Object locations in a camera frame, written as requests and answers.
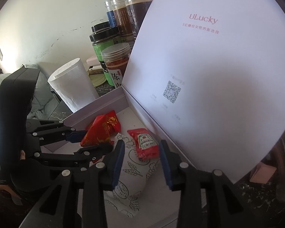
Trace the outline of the green coaster mat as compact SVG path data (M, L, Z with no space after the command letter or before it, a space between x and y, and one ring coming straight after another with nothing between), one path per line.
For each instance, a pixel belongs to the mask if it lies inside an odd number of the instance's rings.
M89 78L95 88L107 82L106 76L104 74L92 74L89 75Z

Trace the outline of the white bread packet doughnut print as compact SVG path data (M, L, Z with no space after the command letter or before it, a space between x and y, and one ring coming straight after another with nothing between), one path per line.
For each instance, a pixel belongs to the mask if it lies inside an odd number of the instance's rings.
M131 138L118 133L115 142L119 140L125 144L120 177L113 191L104 192L104 201L120 213L133 218L140 210L139 197L160 160L153 158L142 161L137 156L135 142Z

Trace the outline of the green label black-lid jar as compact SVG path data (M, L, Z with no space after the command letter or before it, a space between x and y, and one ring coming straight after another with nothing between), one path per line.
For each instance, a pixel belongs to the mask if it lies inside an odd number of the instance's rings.
M112 45L121 43L121 37L118 27L111 27L109 21L96 24L91 27L92 34L89 36L100 65L103 68L104 75L110 86L114 86L106 64L102 58L102 51Z

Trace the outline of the pink sticky note pad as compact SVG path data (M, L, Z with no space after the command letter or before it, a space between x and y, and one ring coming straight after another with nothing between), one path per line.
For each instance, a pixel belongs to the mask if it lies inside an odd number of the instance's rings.
M258 184L267 184L276 172L276 167L259 162L251 171L250 182Z

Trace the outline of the brown label plastic jar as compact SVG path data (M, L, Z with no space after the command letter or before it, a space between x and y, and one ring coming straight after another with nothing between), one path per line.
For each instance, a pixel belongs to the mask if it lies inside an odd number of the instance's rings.
M111 0L111 6L122 38L122 42L133 44L134 36L125 0Z

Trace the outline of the blue label plastic jar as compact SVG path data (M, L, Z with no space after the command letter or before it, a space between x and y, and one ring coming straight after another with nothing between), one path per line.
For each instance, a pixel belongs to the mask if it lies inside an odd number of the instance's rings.
M115 14L114 14L114 8L112 6L111 0L105 1L105 7L106 7L106 14L108 17L108 21L111 27L117 27L117 22L115 19Z

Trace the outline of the white open gift box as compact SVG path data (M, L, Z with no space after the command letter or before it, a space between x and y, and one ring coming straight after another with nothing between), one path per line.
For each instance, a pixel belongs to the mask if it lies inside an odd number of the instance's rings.
M65 124L110 110L238 182L285 131L285 0L153 0L122 87Z

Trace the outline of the white paper towel roll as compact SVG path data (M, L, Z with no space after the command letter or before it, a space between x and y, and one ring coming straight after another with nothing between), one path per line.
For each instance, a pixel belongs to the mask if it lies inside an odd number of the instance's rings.
M99 98L80 58L55 70L48 83L73 113Z

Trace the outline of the large red candy packet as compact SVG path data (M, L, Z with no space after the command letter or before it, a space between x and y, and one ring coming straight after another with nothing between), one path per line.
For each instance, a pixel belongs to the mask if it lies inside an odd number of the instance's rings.
M112 144L110 136L121 132L121 124L116 112L110 112L99 115L93 123L86 127L87 133L80 142L81 147L98 146L100 144Z

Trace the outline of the orange peel plastic jar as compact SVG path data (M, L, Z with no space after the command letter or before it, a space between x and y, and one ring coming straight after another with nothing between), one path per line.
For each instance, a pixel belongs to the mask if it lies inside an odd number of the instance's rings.
M115 88L120 87L131 54L129 43L114 44L104 49L101 54Z

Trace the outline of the dark label plastic jar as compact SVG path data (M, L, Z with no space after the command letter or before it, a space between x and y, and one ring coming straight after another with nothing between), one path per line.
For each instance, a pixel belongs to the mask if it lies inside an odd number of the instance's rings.
M152 1L153 0L125 0L134 39L137 38L143 20Z

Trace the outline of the white power bank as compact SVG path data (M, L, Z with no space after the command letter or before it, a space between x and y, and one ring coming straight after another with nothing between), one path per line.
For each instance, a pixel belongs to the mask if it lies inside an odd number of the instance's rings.
M88 66L88 73L92 74L101 74L103 73L103 68L101 63L98 61L97 57L90 57L86 60L86 64Z

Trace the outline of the light blue down jacket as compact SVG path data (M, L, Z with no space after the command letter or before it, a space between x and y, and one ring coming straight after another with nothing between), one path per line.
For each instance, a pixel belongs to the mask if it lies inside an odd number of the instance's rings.
M13 120L48 120L59 102L47 78L36 65L0 74L0 123Z

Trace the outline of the red ketchup sachet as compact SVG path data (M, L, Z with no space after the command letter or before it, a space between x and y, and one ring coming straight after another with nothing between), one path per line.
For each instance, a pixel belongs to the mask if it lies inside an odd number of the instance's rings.
M127 133L135 141L137 156L140 160L159 158L159 145L147 129L127 130Z

